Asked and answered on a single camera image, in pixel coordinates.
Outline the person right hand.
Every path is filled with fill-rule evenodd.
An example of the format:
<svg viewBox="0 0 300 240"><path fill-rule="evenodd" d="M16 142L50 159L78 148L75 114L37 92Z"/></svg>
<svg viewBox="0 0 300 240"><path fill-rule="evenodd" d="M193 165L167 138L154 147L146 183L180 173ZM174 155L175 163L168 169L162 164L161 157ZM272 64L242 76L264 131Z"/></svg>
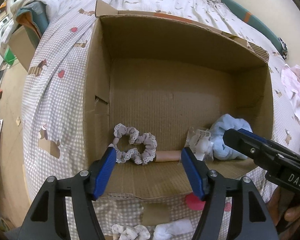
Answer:
<svg viewBox="0 0 300 240"><path fill-rule="evenodd" d="M283 215L279 215L280 200L281 188L278 186L273 192L270 201L267 203L267 208L274 225L277 225L282 217L284 217L285 221L293 224L290 226L290 228L281 233L281 236L279 237L279 239L291 239L300 226L300 205L290 207L285 211Z"/></svg>

